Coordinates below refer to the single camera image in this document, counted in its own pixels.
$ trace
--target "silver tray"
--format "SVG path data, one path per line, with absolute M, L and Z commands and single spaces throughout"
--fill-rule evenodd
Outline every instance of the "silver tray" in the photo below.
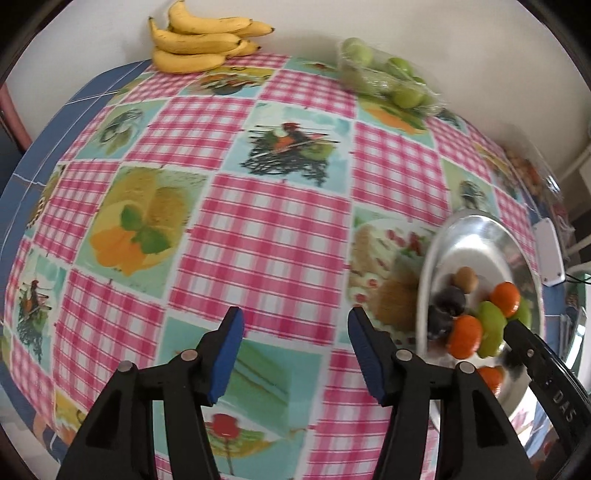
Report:
M 462 210 L 441 227 L 433 239 L 418 287 L 417 354 L 430 364 L 454 367 L 459 360 L 449 355 L 443 342 L 427 340 L 427 310 L 433 296 L 450 284 L 458 268 L 467 265 L 478 275 L 478 288 L 466 296 L 466 308 L 475 311 L 495 285 L 513 282 L 531 304 L 531 330 L 543 332 L 540 285 L 519 244 L 493 216 L 479 210 Z M 475 367 L 502 365 L 502 355 L 482 359 L 476 354 L 466 361 Z M 529 384 L 525 370 L 519 376 L 505 375 L 498 400 L 509 418 L 525 395 Z M 439 402 L 431 402 L 431 420 L 440 424 Z

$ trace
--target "bunch of bananas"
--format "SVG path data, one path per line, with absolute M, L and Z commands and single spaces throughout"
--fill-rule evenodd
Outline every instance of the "bunch of bananas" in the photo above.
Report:
M 193 73 L 212 70 L 226 59 L 250 55 L 259 48 L 247 37 L 262 37 L 275 29 L 250 18 L 200 18 L 190 14 L 184 0 L 168 9 L 167 30 L 148 19 L 154 41 L 152 61 L 161 72 Z

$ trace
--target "tangerine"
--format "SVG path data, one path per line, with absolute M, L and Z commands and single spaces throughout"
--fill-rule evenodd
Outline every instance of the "tangerine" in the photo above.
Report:
M 472 356 L 480 347 L 482 324 L 472 315 L 460 315 L 447 339 L 447 351 L 458 360 Z
M 480 373 L 484 383 L 491 389 L 491 392 L 493 392 L 495 396 L 501 393 L 501 384 L 505 377 L 501 367 L 480 367 L 478 373 Z
M 499 283 L 491 293 L 491 302 L 499 307 L 505 318 L 511 317 L 519 308 L 521 295 L 510 281 Z

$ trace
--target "cable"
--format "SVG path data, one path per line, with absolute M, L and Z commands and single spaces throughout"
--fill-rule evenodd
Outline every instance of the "cable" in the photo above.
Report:
M 591 285 L 591 282 L 588 282 L 586 280 L 581 280 L 580 278 L 574 277 L 568 273 L 566 274 L 566 276 L 571 279 L 571 280 L 566 280 L 566 283 L 579 283 L 579 284 L 582 283 L 585 285 Z

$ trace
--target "plum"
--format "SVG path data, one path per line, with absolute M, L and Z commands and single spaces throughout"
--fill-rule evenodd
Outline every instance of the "plum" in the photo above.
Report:
M 460 288 L 449 286 L 436 296 L 435 305 L 448 312 L 452 317 L 457 317 L 464 313 L 466 296 Z
M 427 338 L 437 340 L 449 335 L 453 328 L 453 317 L 435 305 L 429 305 L 427 312 Z

